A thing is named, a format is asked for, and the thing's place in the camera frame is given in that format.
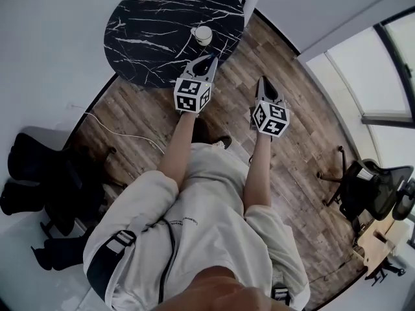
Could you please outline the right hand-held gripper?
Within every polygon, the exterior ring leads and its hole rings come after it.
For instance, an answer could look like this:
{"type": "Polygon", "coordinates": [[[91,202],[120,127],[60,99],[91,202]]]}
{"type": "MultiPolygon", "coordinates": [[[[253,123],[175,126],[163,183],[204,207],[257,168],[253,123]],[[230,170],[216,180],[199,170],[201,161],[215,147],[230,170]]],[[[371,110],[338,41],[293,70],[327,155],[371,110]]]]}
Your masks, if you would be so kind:
{"type": "Polygon", "coordinates": [[[260,76],[255,106],[250,108],[250,129],[271,137],[281,137],[290,124],[290,111],[266,76],[260,76]]]}

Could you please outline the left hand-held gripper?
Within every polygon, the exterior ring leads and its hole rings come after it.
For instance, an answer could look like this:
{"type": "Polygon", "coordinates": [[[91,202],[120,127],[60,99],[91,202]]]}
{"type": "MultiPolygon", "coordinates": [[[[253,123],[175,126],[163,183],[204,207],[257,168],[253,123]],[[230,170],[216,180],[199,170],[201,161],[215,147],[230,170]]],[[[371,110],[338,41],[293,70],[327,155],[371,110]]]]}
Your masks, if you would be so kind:
{"type": "Polygon", "coordinates": [[[174,104],[178,111],[200,113],[211,99],[218,58],[205,55],[189,62],[176,79],[174,104]]]}

